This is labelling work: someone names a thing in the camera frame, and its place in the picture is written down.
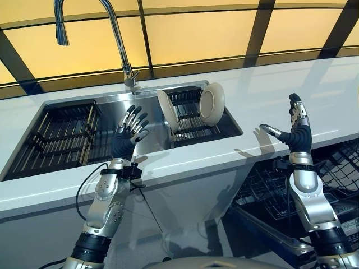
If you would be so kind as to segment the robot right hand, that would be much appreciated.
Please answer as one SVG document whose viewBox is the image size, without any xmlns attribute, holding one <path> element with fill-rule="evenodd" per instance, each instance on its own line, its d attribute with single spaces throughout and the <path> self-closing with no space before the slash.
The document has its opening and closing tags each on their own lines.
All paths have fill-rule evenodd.
<svg viewBox="0 0 359 269">
<path fill-rule="evenodd" d="M 301 98 L 292 93 L 289 96 L 291 131 L 283 132 L 267 124 L 260 124 L 261 130 L 285 143 L 291 153 L 311 152 L 312 133 L 306 108 Z"/>
</svg>

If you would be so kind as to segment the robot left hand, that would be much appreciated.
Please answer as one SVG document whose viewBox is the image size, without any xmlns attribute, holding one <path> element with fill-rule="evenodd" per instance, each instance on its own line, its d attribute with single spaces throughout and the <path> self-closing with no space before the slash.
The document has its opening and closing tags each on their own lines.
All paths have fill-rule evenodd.
<svg viewBox="0 0 359 269">
<path fill-rule="evenodd" d="M 111 142 L 113 159 L 131 161 L 135 146 L 149 134 L 145 129 L 148 121 L 144 120 L 148 114 L 143 112 L 139 115 L 141 111 L 141 106 L 131 105 L 118 122 Z"/>
</svg>

